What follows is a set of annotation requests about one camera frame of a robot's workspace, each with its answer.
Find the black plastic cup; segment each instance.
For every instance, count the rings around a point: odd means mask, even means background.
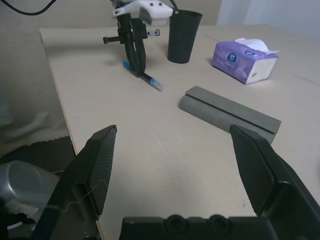
[[[186,64],[190,60],[202,14],[179,10],[170,17],[168,60]]]

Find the tissue box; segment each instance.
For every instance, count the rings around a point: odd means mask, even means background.
[[[244,84],[252,84],[268,79],[278,60],[278,55],[270,54],[272,51],[269,50],[269,53],[266,52],[255,50],[236,41],[218,42],[215,46],[212,65]]]

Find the beige table surface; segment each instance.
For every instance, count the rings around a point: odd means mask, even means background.
[[[268,25],[201,26],[191,60],[166,59],[169,29],[144,41],[146,73],[159,92],[122,66],[125,48],[104,45],[116,28],[42,29],[49,65],[76,153],[117,125],[112,175],[100,225],[118,239],[125,216],[253,216],[231,136],[178,108],[200,86],[282,121],[272,147],[320,203],[320,39]],[[244,85],[213,68],[218,41],[258,38],[280,50],[270,79]]]

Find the wall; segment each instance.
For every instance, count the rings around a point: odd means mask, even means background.
[[[320,38],[318,0],[223,0],[218,25],[269,24]]]
[[[221,1],[176,3],[202,13],[201,24],[215,25]],[[37,12],[49,0],[8,2],[21,11]],[[45,13],[25,16],[0,2],[0,157],[22,145],[68,135],[38,29],[113,27],[117,22],[112,10],[109,0],[57,0]]]
[[[261,21],[298,34],[320,38],[319,0],[269,0]]]

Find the gray metal block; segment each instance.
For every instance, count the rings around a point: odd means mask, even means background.
[[[281,124],[278,119],[198,86],[185,92],[179,108],[228,133],[231,125],[250,129],[267,139],[270,144]]]

